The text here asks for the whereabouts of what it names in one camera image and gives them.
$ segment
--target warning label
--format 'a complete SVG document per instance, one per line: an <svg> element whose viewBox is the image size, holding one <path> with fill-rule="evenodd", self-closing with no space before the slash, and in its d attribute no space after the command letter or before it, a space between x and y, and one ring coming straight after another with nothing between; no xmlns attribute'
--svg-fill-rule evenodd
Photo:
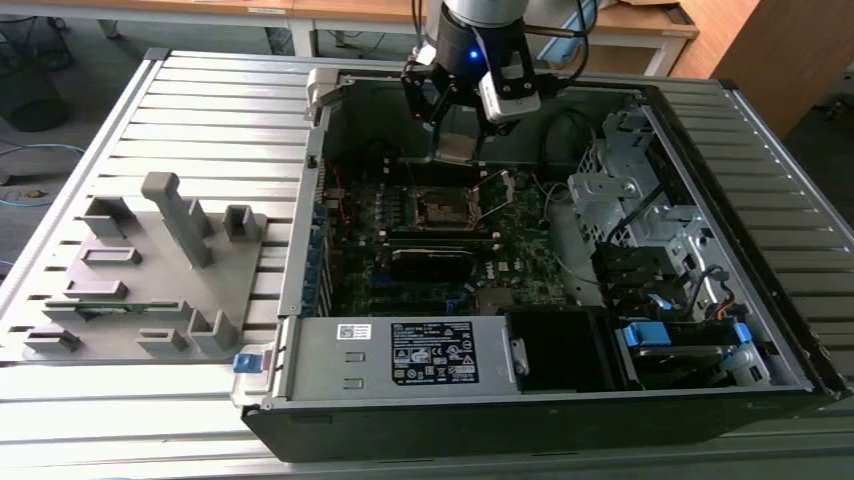
<svg viewBox="0 0 854 480"><path fill-rule="evenodd" d="M471 322L392 323L390 370L397 385L477 383Z"/></svg>

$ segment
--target gray floor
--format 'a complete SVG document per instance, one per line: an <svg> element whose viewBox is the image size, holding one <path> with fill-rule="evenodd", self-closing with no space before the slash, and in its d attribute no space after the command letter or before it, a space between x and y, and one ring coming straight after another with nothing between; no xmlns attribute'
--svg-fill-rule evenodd
<svg viewBox="0 0 854 480"><path fill-rule="evenodd" d="M120 22L122 37L106 40L94 20L66 19L65 39L76 59L69 69L53 75L62 98L73 106L73 118L58 128L41 133L16 132L0 120L0 139L21 144L68 143L85 147L106 117L109 108L149 47L180 50L269 54L262 28ZM378 34L357 36L349 32L349 48L333 47L332 36L318 32L320 54L336 57L401 60L412 46L412 37ZM286 40L284 32L280 40ZM292 53L285 43L285 53ZM854 115L832 124L809 113L793 130L785 144L800 160L820 189L842 214L854 219ZM6 155L2 167L16 175L10 185L0 187L0 198L10 201L44 201L58 193L76 164L69 151L29 150ZM29 199L41 191L45 197ZM46 208L13 208L0 205L0 260L14 261ZM8 271L0 265L0 274Z"/></svg>

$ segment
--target motherboard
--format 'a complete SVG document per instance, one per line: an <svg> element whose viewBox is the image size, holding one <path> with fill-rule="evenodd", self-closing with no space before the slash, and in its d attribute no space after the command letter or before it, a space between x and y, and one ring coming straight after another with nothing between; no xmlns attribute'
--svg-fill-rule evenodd
<svg viewBox="0 0 854 480"><path fill-rule="evenodd" d="M572 301L544 216L565 191L547 195L529 170L385 160L357 178L328 171L333 316L493 315Z"/></svg>

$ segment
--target robotic arm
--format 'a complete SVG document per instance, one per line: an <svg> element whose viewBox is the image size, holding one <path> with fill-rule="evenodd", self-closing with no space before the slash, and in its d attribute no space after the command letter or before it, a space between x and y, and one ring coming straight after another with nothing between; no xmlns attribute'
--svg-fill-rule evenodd
<svg viewBox="0 0 854 480"><path fill-rule="evenodd" d="M431 1L427 45L409 56L401 74L407 103L412 117L432 128L431 158L451 106L475 109L480 132L473 158L484 139L507 135L517 120L539 110L540 98L553 96L569 83L552 75L536 75L525 32L565 37L584 37L589 32L583 18L579 32L525 26L527 0ZM421 63L424 52L432 58ZM437 90L435 102L424 95L427 80Z"/></svg>

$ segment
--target black trash bin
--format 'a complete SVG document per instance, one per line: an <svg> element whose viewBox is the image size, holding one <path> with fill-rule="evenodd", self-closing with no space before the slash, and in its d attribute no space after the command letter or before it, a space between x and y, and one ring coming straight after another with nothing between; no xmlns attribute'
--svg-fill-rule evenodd
<svg viewBox="0 0 854 480"><path fill-rule="evenodd" d="M64 21L57 18L0 15L0 36L45 72L61 70L73 63L60 33L61 25Z"/></svg>
<svg viewBox="0 0 854 480"><path fill-rule="evenodd" d="M68 105L44 70L56 69L70 55L65 59L33 47L37 24L38 17L0 20L0 117L22 132L53 128L68 118Z"/></svg>

